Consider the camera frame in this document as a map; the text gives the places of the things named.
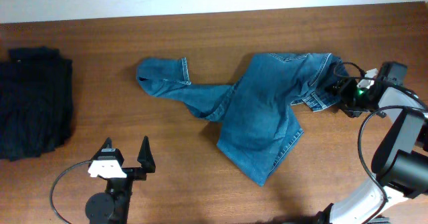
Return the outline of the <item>blue denim jeans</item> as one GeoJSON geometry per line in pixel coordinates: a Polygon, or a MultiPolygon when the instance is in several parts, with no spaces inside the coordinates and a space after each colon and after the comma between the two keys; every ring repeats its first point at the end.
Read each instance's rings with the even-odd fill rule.
{"type": "Polygon", "coordinates": [[[219,150],[263,186],[304,131],[292,106],[325,110],[340,98],[326,91],[347,72],[332,53],[258,53],[232,85],[192,84],[186,58],[148,58],[136,80],[150,96],[182,102],[196,118],[221,123],[219,150]]]}

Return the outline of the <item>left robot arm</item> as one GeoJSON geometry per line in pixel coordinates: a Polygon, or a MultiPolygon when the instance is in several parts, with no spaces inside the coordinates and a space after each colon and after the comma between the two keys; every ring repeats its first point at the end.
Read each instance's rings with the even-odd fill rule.
{"type": "Polygon", "coordinates": [[[143,138],[137,161],[138,167],[123,167],[124,157],[112,146],[111,138],[91,158],[88,173],[92,178],[105,180],[106,189],[92,195],[86,203],[85,214],[90,224],[127,223],[133,182],[145,181],[156,170],[147,136],[143,138]]]}

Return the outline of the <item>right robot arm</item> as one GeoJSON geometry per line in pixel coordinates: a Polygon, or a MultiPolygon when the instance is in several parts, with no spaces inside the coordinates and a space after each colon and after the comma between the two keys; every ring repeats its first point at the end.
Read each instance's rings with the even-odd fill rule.
{"type": "Polygon", "coordinates": [[[404,87],[406,65],[385,62],[380,69],[358,72],[335,73],[339,80],[327,90],[340,97],[338,107],[347,116],[367,115],[358,131],[357,151],[368,178],[347,198],[318,212],[315,224],[389,223],[385,210],[427,194],[427,105],[404,87]],[[362,136],[374,116],[388,117],[392,126],[366,164],[362,136]]]}

